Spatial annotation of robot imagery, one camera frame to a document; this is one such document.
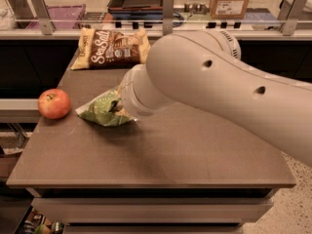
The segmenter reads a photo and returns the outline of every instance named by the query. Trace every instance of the metal bracket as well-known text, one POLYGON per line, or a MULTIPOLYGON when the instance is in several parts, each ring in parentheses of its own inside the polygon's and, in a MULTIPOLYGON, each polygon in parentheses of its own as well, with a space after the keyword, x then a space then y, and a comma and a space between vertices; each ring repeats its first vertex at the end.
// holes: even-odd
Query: metal bracket
POLYGON ((163 0, 163 35, 173 33, 174 0, 163 0))
POLYGON ((291 6, 289 5, 289 3, 282 4, 278 20, 285 20, 281 27, 283 35, 293 35, 306 1, 307 0, 293 0, 291 6))
POLYGON ((37 14, 41 32, 44 35, 52 35, 55 31, 55 26, 50 20, 47 6, 44 0, 31 0, 33 8, 37 14))

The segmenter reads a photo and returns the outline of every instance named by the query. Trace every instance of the green chip bag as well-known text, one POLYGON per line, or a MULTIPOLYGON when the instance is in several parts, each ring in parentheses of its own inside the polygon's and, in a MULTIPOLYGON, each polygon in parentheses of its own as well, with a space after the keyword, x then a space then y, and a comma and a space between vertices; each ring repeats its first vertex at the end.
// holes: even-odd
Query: green chip bag
POLYGON ((119 126, 133 120, 121 106, 118 87, 109 90, 76 109, 80 118, 104 127, 119 126))

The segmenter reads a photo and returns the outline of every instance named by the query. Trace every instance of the speckled floor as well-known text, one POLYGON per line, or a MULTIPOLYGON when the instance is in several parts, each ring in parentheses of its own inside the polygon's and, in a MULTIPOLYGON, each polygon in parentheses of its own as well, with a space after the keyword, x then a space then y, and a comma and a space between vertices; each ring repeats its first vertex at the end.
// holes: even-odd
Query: speckled floor
MULTIPOLYGON (((0 133, 0 145, 16 143, 14 134, 0 133)), ((281 189, 272 198, 273 208, 256 223, 244 225, 245 234, 312 234, 312 168, 284 154, 296 180, 292 189, 281 189)))

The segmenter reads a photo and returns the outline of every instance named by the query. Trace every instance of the label on box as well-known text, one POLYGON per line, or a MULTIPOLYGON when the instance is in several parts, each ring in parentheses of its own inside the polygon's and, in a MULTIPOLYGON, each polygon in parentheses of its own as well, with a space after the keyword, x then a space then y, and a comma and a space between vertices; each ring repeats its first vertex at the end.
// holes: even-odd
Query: label on box
POLYGON ((218 1, 216 15, 240 15, 242 13, 244 1, 218 1))

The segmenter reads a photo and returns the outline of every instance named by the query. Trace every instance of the cardboard box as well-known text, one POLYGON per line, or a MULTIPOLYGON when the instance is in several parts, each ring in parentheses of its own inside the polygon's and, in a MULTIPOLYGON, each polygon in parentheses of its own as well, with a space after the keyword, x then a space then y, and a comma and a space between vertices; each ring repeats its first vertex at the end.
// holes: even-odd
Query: cardboard box
POLYGON ((245 16, 250 0, 211 0, 210 14, 212 19, 241 20, 245 16))

